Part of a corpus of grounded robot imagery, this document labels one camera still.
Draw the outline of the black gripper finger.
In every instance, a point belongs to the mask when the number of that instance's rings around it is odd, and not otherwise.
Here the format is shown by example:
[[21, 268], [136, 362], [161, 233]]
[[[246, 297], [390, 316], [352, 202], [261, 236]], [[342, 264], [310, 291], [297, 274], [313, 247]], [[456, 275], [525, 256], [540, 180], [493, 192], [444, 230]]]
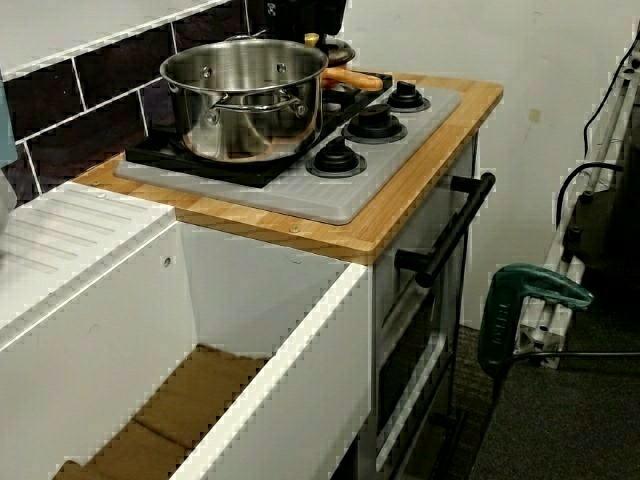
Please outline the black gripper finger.
[[346, 6], [346, 0], [321, 0], [319, 2], [319, 22], [322, 33], [336, 36], [340, 32]]
[[266, 0], [263, 2], [263, 12], [268, 34], [298, 33], [298, 1]]

